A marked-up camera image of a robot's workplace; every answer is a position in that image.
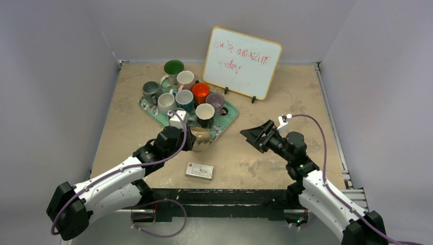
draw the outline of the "small box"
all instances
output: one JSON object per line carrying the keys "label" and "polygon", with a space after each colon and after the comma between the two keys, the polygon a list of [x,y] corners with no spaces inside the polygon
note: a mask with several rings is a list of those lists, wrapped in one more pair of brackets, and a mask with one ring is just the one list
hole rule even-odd
{"label": "small box", "polygon": [[[180,118],[184,121],[184,123],[188,121],[188,117],[189,117],[188,112],[178,110],[176,111],[176,113],[180,116]],[[180,122],[179,118],[174,115],[169,119],[169,124],[170,126],[176,127],[178,129],[183,129],[182,123]]]}
{"label": "small box", "polygon": [[186,175],[206,180],[212,179],[213,167],[189,162],[186,167]]}

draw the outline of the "blue mug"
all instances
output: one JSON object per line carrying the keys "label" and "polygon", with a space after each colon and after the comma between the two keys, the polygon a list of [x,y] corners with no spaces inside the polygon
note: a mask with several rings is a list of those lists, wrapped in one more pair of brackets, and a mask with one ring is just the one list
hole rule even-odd
{"label": "blue mug", "polygon": [[176,103],[180,108],[184,109],[188,113],[192,113],[194,110],[194,95],[191,91],[187,89],[180,91],[171,89],[170,93],[175,96]]}

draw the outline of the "wire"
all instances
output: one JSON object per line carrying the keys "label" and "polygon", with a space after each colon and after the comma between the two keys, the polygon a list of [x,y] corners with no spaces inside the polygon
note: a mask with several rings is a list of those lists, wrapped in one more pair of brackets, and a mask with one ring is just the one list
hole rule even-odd
{"label": "wire", "polygon": [[151,202],[151,203],[147,203],[147,204],[143,204],[143,205],[134,206],[134,208],[143,208],[143,207],[146,207],[148,205],[152,205],[152,204],[156,204],[156,203],[162,203],[162,202],[172,202],[172,203],[175,203],[175,204],[179,205],[179,207],[182,209],[183,215],[184,215],[184,221],[183,221],[182,227],[177,232],[175,232],[175,233],[173,233],[171,235],[159,235],[159,234],[152,233],[150,231],[143,230],[142,228],[140,228],[136,224],[134,224],[134,219],[132,218],[132,214],[131,214],[131,223],[132,223],[132,227],[131,228],[135,228],[138,231],[141,231],[141,232],[146,233],[148,235],[159,237],[159,238],[169,238],[169,237],[173,237],[173,236],[176,236],[177,234],[179,234],[183,230],[183,228],[185,228],[185,226],[186,226],[186,218],[187,218],[187,216],[186,216],[186,210],[182,206],[182,204],[180,204],[179,202],[177,202],[175,200],[171,200],[171,199],[163,199],[163,200],[157,200],[157,201],[154,201],[154,202]]}
{"label": "wire", "polygon": [[[311,120],[313,120],[317,127],[319,127],[320,133],[322,134],[322,138],[323,138],[323,151],[324,151],[324,160],[323,160],[323,175],[322,175],[322,179],[323,179],[323,183],[326,187],[326,189],[328,189],[329,193],[331,193],[331,195],[333,195],[337,200],[339,200],[344,206],[346,206],[348,209],[352,210],[352,206],[350,206],[348,203],[346,203],[343,199],[341,199],[337,194],[335,194],[334,191],[332,191],[332,189],[328,186],[327,181],[326,181],[326,158],[327,158],[327,148],[326,148],[326,138],[325,138],[325,133],[323,133],[323,129],[320,126],[319,122],[312,116],[307,115],[307,114],[296,114],[296,115],[292,115],[292,117],[298,117],[298,116],[304,116],[304,117],[308,117]],[[416,243],[416,242],[411,242],[411,241],[396,241],[392,238],[390,238],[389,236],[383,234],[381,231],[379,231],[378,229],[376,229],[374,226],[372,226],[360,213],[358,213],[356,210],[354,210],[353,212],[356,216],[358,216],[370,229],[372,229],[374,232],[376,232],[379,236],[383,237],[384,239],[388,240],[389,242],[396,244],[396,245],[402,245],[402,244],[409,244],[409,245],[423,245],[421,243]]]}
{"label": "wire", "polygon": [[315,216],[314,214],[311,214],[311,217],[308,218],[308,222],[306,224],[297,227],[297,226],[293,226],[291,223],[291,224],[289,224],[288,228],[294,229],[294,230],[303,230],[305,228],[310,227],[314,223],[314,221],[316,221],[316,220],[317,220],[317,216]]}
{"label": "wire", "polygon": [[[169,156],[169,157],[167,157],[167,158],[165,158],[165,159],[162,159],[162,160],[159,160],[159,161],[156,161],[156,162],[149,162],[149,163],[142,163],[142,164],[132,164],[132,165],[129,165],[129,166],[126,166],[126,167],[124,167],[123,168],[123,170],[127,170],[127,169],[130,169],[130,168],[134,168],[134,167],[145,167],[145,166],[151,166],[151,165],[156,165],[156,164],[160,164],[160,163],[163,163],[163,162],[167,162],[167,161],[169,161],[170,159],[172,159],[172,158],[174,158],[177,154],[179,154],[180,153],[180,151],[183,149],[183,147],[185,146],[185,143],[186,143],[186,137],[187,137],[187,135],[186,135],[186,124],[185,124],[185,122],[182,120],[182,118],[175,112],[175,111],[169,111],[169,113],[172,113],[172,114],[174,114],[175,116],[177,116],[178,118],[179,118],[179,121],[182,123],[182,129],[183,129],[183,141],[182,141],[182,144],[181,144],[181,146],[179,147],[179,149],[173,154],[173,155],[171,155],[171,156]],[[98,184],[98,183],[100,183],[101,181],[103,181],[103,180],[105,180],[105,179],[107,179],[107,178],[109,178],[109,177],[111,177],[111,176],[113,176],[113,175],[115,175],[115,174],[118,174],[118,173],[121,173],[122,171],[120,170],[120,169],[116,169],[116,170],[114,170],[113,172],[110,172],[110,173],[107,173],[106,175],[103,175],[102,177],[100,177],[99,179],[97,179],[97,180],[94,180],[92,183],[90,183],[88,186],[87,186],[87,189],[90,189],[90,188],[92,188],[92,187],[94,187],[96,184]],[[59,234],[59,232],[56,232],[55,231],[55,228],[56,228],[56,224],[57,224],[57,222],[59,221],[59,218],[60,218],[60,216],[61,216],[61,214],[66,210],[66,208],[68,208],[69,207],[69,205],[76,199],[76,198],[78,198],[80,195],[82,195],[84,192],[86,191],[86,189],[82,189],[82,190],[80,190],[80,191],[78,191],[74,196],[72,196],[72,198],[70,198],[66,203],[65,203],[65,205],[60,209],[60,211],[57,213],[57,215],[56,215],[56,217],[54,218],[54,220],[53,220],[53,225],[51,226],[51,234],[52,235],[58,235]]]}

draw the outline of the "mug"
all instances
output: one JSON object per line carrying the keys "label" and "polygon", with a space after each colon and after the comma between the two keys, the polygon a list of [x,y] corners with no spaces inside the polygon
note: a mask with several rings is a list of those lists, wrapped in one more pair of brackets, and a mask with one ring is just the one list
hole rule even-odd
{"label": "mug", "polygon": [[[189,113],[186,112],[182,108],[175,108],[172,111],[176,112],[180,116],[180,118],[182,119],[182,121],[186,124],[186,126],[188,127]],[[169,120],[169,125],[170,126],[176,127],[178,129],[183,129],[181,121],[174,114],[168,113],[167,114],[167,119]]]}
{"label": "mug", "polygon": [[205,83],[196,83],[193,88],[194,100],[198,105],[206,103],[206,97],[210,93],[209,85]]}
{"label": "mug", "polygon": [[170,110],[176,107],[175,97],[171,93],[163,93],[158,98],[158,110],[162,115],[167,115]]}
{"label": "mug", "polygon": [[161,94],[162,88],[157,82],[149,81],[143,85],[143,97],[150,105],[156,106]]}
{"label": "mug", "polygon": [[209,129],[192,128],[191,134],[196,137],[192,148],[195,152],[204,151],[210,146],[210,143],[212,143]]}
{"label": "mug", "polygon": [[194,73],[189,70],[181,71],[179,74],[177,74],[176,79],[179,82],[179,90],[191,90],[195,84]]}
{"label": "mug", "polygon": [[215,114],[215,109],[211,104],[200,104],[196,108],[197,123],[200,128],[208,129],[213,125],[213,115]]}
{"label": "mug", "polygon": [[191,113],[194,109],[194,96],[189,90],[180,90],[176,93],[176,102],[178,106]]}
{"label": "mug", "polygon": [[177,74],[179,74],[184,69],[184,65],[180,60],[171,60],[164,65],[164,71],[167,75],[161,78],[159,83],[163,88],[179,88],[179,83],[176,79]]}
{"label": "mug", "polygon": [[220,93],[211,93],[206,97],[206,103],[211,104],[215,108],[215,116],[223,114],[223,105],[225,99]]}

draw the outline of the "orange mug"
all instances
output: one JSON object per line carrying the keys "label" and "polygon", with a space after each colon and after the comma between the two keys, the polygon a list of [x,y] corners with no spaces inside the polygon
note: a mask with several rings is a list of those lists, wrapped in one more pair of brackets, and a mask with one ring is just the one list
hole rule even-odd
{"label": "orange mug", "polygon": [[193,95],[194,95],[194,101],[200,105],[206,103],[206,97],[210,93],[210,88],[205,83],[196,83],[193,86]]}

